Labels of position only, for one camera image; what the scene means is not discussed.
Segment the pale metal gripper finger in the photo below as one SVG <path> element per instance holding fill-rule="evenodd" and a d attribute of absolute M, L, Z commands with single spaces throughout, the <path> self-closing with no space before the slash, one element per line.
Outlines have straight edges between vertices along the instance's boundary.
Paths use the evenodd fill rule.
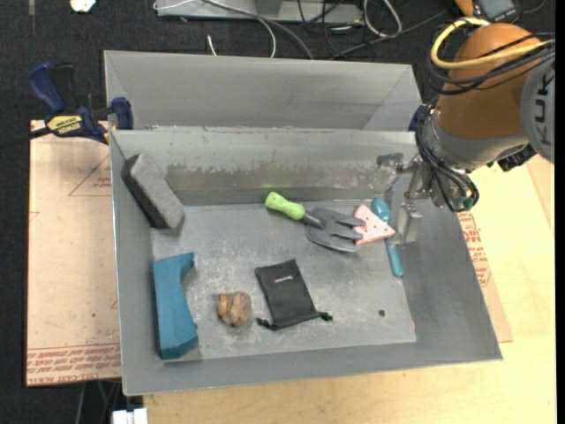
<path fill-rule="evenodd" d="M 415 243 L 423 221 L 423 213 L 413 202 L 405 202 L 398 211 L 397 229 L 402 245 Z"/>
<path fill-rule="evenodd" d="M 393 188 L 397 179 L 403 173 L 403 154 L 391 153 L 387 155 L 379 155 L 376 162 L 375 191 L 388 192 Z"/>

